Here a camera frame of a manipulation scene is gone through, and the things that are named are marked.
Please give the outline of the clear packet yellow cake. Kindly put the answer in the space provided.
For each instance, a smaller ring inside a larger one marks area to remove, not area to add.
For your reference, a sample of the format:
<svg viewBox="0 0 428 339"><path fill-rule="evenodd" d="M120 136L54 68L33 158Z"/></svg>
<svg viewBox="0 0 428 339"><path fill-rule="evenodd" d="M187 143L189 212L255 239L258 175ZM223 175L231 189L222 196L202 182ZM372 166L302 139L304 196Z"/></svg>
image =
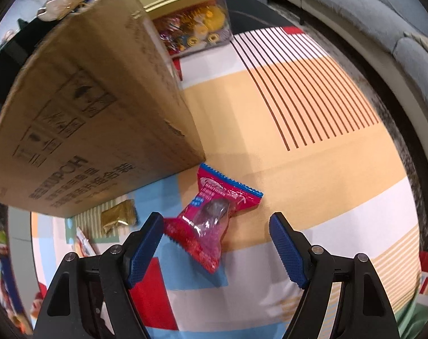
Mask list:
<svg viewBox="0 0 428 339"><path fill-rule="evenodd" d="M74 251L81 258L97 255L93 246L91 246L89 239L79 227L76 228Z"/></svg>

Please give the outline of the red plum candy packet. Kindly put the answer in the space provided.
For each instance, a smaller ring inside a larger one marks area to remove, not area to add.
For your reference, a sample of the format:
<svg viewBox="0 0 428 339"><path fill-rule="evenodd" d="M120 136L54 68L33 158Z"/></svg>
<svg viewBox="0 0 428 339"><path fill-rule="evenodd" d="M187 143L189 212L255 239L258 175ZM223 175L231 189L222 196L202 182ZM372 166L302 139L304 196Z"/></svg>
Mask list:
<svg viewBox="0 0 428 339"><path fill-rule="evenodd" d="M164 233L213 274L220 265L221 242L230 218L256 208L263 193L205 163L199 165L197 182L197 195L177 217L164 220Z"/></svg>

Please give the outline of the gold snack packet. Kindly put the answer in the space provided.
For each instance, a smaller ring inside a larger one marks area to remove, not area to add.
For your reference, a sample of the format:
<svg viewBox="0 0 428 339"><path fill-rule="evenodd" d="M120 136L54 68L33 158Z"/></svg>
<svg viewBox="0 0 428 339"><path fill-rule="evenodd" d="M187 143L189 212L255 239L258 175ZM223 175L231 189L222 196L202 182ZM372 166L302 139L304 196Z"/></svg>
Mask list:
<svg viewBox="0 0 428 339"><path fill-rule="evenodd" d="M137 223L137 211L134 200L127 199L101 213L101 226L105 234L122 226L133 226Z"/></svg>

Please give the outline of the brown cardboard box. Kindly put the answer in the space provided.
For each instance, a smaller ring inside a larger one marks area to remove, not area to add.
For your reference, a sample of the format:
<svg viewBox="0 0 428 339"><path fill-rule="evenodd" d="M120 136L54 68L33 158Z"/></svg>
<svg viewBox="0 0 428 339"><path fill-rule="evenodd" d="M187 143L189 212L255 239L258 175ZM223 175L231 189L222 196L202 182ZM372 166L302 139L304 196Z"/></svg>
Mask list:
<svg viewBox="0 0 428 339"><path fill-rule="evenodd" d="M71 217L205 159L139 0L94 0L18 73L0 113L0 203Z"/></svg>

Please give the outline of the colourful patchwork table mat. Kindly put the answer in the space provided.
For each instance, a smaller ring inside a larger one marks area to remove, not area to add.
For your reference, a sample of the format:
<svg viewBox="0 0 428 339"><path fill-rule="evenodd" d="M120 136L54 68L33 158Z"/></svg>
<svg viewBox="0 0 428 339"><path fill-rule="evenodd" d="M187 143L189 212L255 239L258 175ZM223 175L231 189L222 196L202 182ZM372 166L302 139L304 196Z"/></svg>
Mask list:
<svg viewBox="0 0 428 339"><path fill-rule="evenodd" d="M162 238L144 283L158 298L150 336L280 338L301 291L270 240L279 211L332 254L367 254L400 335L415 338L428 320L428 272L412 176L365 88L295 27L237 34L179 66L207 163L263 199L230 220L213 274Z"/></svg>

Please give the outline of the gold lid candy container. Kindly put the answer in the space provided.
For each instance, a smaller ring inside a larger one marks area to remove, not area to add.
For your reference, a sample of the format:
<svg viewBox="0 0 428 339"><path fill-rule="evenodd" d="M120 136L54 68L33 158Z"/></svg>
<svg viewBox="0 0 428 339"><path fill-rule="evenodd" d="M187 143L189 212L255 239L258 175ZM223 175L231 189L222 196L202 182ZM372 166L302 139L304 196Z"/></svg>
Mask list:
<svg viewBox="0 0 428 339"><path fill-rule="evenodd" d="M226 0L140 0L170 57L229 43Z"/></svg>

